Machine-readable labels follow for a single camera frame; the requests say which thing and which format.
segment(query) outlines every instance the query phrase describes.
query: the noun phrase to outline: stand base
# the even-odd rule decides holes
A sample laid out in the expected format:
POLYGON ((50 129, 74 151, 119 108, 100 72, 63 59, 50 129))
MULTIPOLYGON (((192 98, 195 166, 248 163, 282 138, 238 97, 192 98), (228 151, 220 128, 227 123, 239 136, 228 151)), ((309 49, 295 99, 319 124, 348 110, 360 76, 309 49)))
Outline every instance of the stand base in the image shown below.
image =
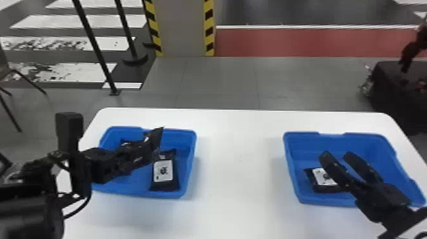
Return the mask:
POLYGON ((130 50, 127 50, 123 55, 122 60, 126 65, 142 65, 148 61, 148 54, 145 48, 137 48, 136 56, 133 56, 130 50))
POLYGON ((116 92, 111 91, 109 95, 115 96, 115 95, 120 95, 121 90, 116 90, 116 92))

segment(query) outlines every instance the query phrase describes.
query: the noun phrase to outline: black pole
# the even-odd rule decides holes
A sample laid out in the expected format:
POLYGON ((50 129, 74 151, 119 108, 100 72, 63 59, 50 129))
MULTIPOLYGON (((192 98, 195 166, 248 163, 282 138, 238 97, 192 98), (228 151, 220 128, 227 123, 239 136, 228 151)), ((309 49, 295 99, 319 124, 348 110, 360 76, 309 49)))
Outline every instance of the black pole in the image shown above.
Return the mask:
POLYGON ((130 33, 128 21, 126 20, 125 11, 123 10, 123 6, 120 0, 114 0, 116 3, 117 12, 119 13, 121 25, 123 26, 123 30, 125 31, 126 39, 129 44, 129 51, 125 52, 123 56, 123 62, 126 65, 136 66, 140 64, 144 64, 148 60, 148 54, 146 49, 141 46, 136 48, 135 44, 132 41, 132 33, 130 33))
POLYGON ((136 51, 135 45, 133 44, 133 41, 132 41, 132 35, 130 34, 128 21, 126 20, 125 11, 123 10, 123 6, 121 5, 121 1, 120 0, 114 0, 114 2, 116 2, 117 12, 119 13, 119 16, 120 16, 121 25, 123 25, 123 30, 125 31, 126 39, 128 40, 130 53, 132 54, 132 56, 136 57, 137 51, 136 51))
POLYGON ((102 71, 104 72, 105 78, 107 79, 108 84, 110 85, 111 93, 110 95, 119 95, 120 90, 116 88, 114 85, 114 81, 111 78, 110 72, 108 71, 107 64, 105 63, 105 59, 102 56, 102 52, 99 49, 97 40, 95 39, 95 35, 93 34, 92 28, 90 27, 90 24, 88 22, 88 19, 86 18, 85 11, 80 3, 79 0, 72 0, 72 3, 74 4, 74 7, 76 9, 77 14, 79 15, 80 21, 83 24, 83 27, 85 28, 86 35, 88 35, 88 38, 90 40, 90 43, 92 44, 93 51, 95 52, 99 64, 101 65, 102 71))

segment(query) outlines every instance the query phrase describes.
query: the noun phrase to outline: caution stripe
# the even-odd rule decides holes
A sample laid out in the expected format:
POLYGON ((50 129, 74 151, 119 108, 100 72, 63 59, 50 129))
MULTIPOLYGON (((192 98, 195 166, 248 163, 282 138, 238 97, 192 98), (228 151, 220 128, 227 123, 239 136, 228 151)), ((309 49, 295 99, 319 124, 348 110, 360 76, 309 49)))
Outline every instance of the caution stripe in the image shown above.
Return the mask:
POLYGON ((148 19, 148 27, 151 34, 152 43, 154 44, 154 49, 156 49, 156 55, 158 57, 162 57, 163 51, 161 49, 160 31, 156 19, 156 11, 154 9, 153 1, 144 0, 144 3, 146 6, 146 17, 148 19))
POLYGON ((214 20, 214 0, 205 0, 203 3, 205 20, 203 22, 205 31, 205 55, 215 54, 215 20, 214 20))

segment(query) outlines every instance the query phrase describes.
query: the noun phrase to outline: blue plastic bin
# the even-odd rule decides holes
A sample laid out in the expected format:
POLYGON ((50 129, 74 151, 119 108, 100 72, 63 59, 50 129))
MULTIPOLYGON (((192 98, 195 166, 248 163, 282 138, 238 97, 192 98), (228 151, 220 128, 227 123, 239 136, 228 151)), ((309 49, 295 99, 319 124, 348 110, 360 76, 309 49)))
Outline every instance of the blue plastic bin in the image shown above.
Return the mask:
POLYGON ((283 143, 294 191, 301 203, 336 207, 356 206, 355 198, 350 193, 315 193, 313 191, 304 169, 321 167, 318 157, 324 151, 331 152, 354 176, 358 175, 342 157, 347 151, 359 155, 381 174, 385 182, 394 184, 401 190, 412 201, 412 206, 422 207, 426 203, 421 190, 400 166, 395 150, 382 135, 287 132, 283 135, 283 143))
MULTIPOLYGON (((105 131, 99 147, 115 150, 121 140, 141 140, 144 132, 139 127, 114 126, 105 131)), ((177 149, 175 167, 178 173, 180 189, 178 191, 161 192, 150 191, 153 176, 153 164, 138 168, 129 176, 121 176, 106 184, 92 184, 96 191, 118 193, 123 195, 141 196, 146 198, 180 198, 186 193, 188 180, 193 165, 196 133, 191 130, 165 129, 160 144, 161 151, 177 149)))

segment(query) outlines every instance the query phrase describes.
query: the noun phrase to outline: robotic arm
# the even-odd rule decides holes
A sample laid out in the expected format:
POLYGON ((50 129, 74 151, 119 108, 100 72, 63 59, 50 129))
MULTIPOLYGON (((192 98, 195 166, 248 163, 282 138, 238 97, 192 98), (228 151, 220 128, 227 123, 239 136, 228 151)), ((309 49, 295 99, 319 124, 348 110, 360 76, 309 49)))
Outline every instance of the robotic arm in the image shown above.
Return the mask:
MULTIPOLYGON (((319 156, 319 162, 326 173, 343 189, 356 198, 356 206, 372 222, 380 222, 386 232, 378 239, 394 239, 427 218, 427 207, 413 211, 409 208, 410 200, 392 184, 369 166, 366 161, 354 153, 347 152, 344 160, 363 179, 362 181, 348 173, 334 156, 325 151, 319 156)), ((416 238, 424 238, 427 233, 420 233, 416 238)))
POLYGON ((82 210, 92 195, 91 184, 103 184, 153 162, 159 153, 163 128, 144 135, 141 141, 122 142, 115 151, 91 148, 78 151, 83 136, 83 117, 77 113, 55 116, 58 150, 47 157, 15 168, 0 154, 0 238, 60 239, 64 219, 82 210), (59 193, 51 170, 57 165, 70 174, 72 191, 59 193), (62 209, 85 200, 75 211, 62 209))

